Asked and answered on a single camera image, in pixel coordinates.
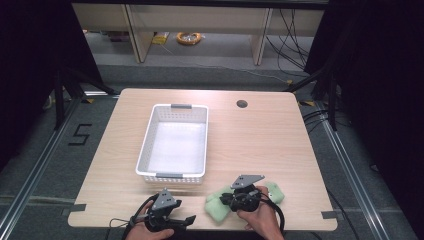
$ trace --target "circular hole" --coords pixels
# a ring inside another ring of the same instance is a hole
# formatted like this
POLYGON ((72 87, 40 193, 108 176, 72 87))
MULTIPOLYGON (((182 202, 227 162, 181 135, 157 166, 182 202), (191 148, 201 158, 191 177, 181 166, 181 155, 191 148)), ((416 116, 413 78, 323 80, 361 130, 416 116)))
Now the circular hole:
POLYGON ((238 100, 237 101, 237 106, 239 108, 245 108, 245 107, 247 107, 247 102, 245 100, 238 100))

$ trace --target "white plastic basket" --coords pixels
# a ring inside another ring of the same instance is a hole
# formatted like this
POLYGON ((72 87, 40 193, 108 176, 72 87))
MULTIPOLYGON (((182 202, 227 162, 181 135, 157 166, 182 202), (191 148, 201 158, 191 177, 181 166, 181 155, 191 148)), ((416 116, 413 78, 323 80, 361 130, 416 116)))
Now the white plastic basket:
POLYGON ((204 105, 156 104, 136 172, 146 182, 200 184, 206 167, 209 109, 204 105))

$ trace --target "human hand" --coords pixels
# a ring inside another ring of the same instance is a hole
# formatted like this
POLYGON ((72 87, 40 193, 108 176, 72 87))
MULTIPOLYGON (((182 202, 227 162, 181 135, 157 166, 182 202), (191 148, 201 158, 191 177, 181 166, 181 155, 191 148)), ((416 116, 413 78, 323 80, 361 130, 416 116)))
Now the human hand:
MULTIPOLYGON (((140 214, 145 214, 147 209, 153 205, 153 201, 149 201, 146 206, 141 209, 140 214)), ((150 232, 144 222, 137 223, 128 233, 126 240, 162 240, 171 237, 174 234, 173 229, 164 229, 159 232, 150 232)))
MULTIPOLYGON (((267 200, 268 188, 257 186, 264 195, 262 199, 267 200)), ((247 222, 246 230, 255 230, 259 235, 267 240, 284 240, 283 235, 278 226, 275 210, 264 202, 260 202, 258 208, 253 212, 238 210, 237 215, 247 222)))

